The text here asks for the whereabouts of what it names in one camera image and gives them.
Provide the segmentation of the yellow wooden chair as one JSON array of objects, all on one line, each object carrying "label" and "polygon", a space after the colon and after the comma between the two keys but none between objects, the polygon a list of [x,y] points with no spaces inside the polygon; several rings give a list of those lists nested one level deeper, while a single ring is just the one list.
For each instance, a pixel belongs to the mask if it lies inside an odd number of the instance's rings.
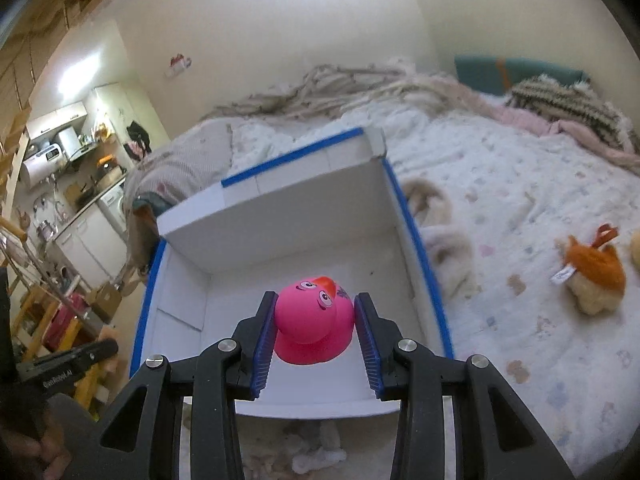
[{"label": "yellow wooden chair", "polygon": [[[20,340],[20,330],[23,326],[23,321],[29,316],[29,311],[33,306],[40,306],[42,309],[42,315],[38,318],[38,324],[35,326],[34,332],[29,339],[28,345],[25,347],[25,351],[20,355],[20,359],[15,363],[15,369],[17,364],[30,362],[38,358],[43,358],[38,352],[44,348],[44,334],[51,326],[51,322],[54,318],[61,313],[60,307],[66,307],[64,302],[58,301],[58,298],[49,294],[44,288],[39,285],[32,285],[32,287],[26,292],[25,300],[21,303],[21,310],[17,313],[15,318],[11,318],[10,323],[10,336],[11,340]],[[62,352],[75,348],[73,342],[77,338],[80,332],[81,319],[77,315],[73,315],[70,325],[66,327],[63,332],[62,339],[56,347],[56,352]],[[90,411],[90,405],[94,394],[96,393],[96,385],[100,376],[100,364],[96,364],[91,370],[88,371],[86,376],[75,384],[75,401],[84,408],[87,412]]]}]

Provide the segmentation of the orange and cream plush toy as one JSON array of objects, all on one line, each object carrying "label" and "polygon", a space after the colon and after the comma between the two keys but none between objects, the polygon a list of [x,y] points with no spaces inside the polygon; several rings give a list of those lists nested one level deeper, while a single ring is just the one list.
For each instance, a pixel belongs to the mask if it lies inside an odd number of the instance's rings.
[{"label": "orange and cream plush toy", "polygon": [[561,247],[563,265],[550,281],[566,286],[585,315],[612,313],[624,299],[626,273],[612,244],[616,237],[618,229],[605,223],[597,228],[590,244],[570,235]]}]

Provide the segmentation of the blue and white cardboard box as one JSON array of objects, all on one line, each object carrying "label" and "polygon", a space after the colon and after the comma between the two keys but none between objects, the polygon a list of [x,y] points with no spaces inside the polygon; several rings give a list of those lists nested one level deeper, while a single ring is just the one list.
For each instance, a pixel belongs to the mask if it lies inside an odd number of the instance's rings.
[{"label": "blue and white cardboard box", "polygon": [[452,356],[435,274],[378,128],[356,128],[235,174],[158,218],[131,364],[196,356],[266,292],[335,278],[440,356]]}]

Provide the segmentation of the floral fabric scrunchie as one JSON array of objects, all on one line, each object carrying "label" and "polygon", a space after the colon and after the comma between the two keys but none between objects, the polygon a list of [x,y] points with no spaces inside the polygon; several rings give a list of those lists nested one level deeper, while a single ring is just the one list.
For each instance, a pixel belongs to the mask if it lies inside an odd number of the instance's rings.
[{"label": "floral fabric scrunchie", "polygon": [[241,464],[245,479],[312,479],[347,460],[334,420],[244,420]]}]

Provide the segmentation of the white washing machine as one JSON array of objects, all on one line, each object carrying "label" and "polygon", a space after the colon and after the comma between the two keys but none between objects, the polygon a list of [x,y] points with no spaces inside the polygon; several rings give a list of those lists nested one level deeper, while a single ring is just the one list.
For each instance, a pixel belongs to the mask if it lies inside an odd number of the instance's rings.
[{"label": "white washing machine", "polygon": [[108,223],[121,238],[126,237],[127,226],[124,214],[124,185],[125,181],[111,186],[98,199],[98,205]]}]

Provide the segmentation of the teal headboard cushion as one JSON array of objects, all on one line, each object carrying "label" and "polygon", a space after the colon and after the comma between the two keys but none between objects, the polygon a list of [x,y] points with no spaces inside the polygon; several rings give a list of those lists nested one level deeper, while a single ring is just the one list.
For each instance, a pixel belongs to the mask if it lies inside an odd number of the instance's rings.
[{"label": "teal headboard cushion", "polygon": [[519,82],[540,75],[547,75],[566,86],[590,79],[583,70],[530,58],[464,54],[454,57],[454,67],[462,84],[493,96],[503,96]]}]

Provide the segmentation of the beige rumpled blanket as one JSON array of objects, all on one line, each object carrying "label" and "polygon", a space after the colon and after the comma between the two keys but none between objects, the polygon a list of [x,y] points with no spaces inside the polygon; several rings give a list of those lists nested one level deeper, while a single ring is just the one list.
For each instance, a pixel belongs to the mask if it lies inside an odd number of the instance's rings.
[{"label": "beige rumpled blanket", "polygon": [[205,117],[267,117],[289,120],[340,118],[374,102],[398,101],[430,116],[463,110],[483,117],[492,107],[477,92],[446,73],[419,73],[411,63],[347,67],[321,64],[294,84],[276,84],[262,92],[218,104]]}]

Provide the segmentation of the beige fluffy cloth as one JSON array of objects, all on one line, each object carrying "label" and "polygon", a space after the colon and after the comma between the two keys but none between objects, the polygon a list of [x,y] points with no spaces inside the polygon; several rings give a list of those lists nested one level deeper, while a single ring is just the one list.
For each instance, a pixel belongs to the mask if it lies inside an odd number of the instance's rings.
[{"label": "beige fluffy cloth", "polygon": [[452,203],[436,184],[422,177],[400,182],[410,216],[418,229],[443,302],[475,286],[471,240],[454,222]]}]

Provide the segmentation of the white kitchen cabinet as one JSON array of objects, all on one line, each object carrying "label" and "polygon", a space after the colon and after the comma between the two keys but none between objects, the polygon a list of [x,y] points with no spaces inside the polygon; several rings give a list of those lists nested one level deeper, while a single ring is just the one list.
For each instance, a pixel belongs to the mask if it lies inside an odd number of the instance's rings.
[{"label": "white kitchen cabinet", "polygon": [[90,287],[114,281],[127,262],[127,248],[97,204],[64,226],[50,245],[51,255],[68,264]]}]

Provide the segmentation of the white patterned bed sheet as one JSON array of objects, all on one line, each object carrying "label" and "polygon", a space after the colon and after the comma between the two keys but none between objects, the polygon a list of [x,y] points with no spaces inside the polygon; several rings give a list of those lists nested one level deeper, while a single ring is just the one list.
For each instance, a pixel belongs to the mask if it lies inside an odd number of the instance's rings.
[{"label": "white patterned bed sheet", "polygon": [[[445,302],[454,351],[487,354],[584,479],[639,474],[639,175],[565,133],[536,136],[463,110],[430,116],[373,103],[334,120],[218,117],[186,134],[216,182],[355,127],[378,127],[399,180],[422,177],[452,203],[474,250],[475,286]],[[596,316],[550,278],[570,235],[620,231],[622,304]]]}]

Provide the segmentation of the pink rubber duck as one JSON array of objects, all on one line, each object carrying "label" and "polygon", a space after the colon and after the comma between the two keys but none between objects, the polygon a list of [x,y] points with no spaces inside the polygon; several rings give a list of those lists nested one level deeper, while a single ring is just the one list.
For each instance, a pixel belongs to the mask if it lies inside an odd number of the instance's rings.
[{"label": "pink rubber duck", "polygon": [[328,276],[304,278],[279,292],[274,307],[274,351],[292,365],[314,365],[340,356],[350,345],[355,307]]}]

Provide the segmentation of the striped knitted pillow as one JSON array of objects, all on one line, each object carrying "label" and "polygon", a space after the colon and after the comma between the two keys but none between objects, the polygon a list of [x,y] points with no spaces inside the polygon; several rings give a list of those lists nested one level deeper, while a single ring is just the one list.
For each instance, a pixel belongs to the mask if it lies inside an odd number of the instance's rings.
[{"label": "striped knitted pillow", "polygon": [[549,122],[571,120],[589,127],[610,148],[639,154],[639,135],[618,107],[605,101],[585,80],[561,84],[547,74],[527,78],[510,90],[510,107],[529,110]]}]

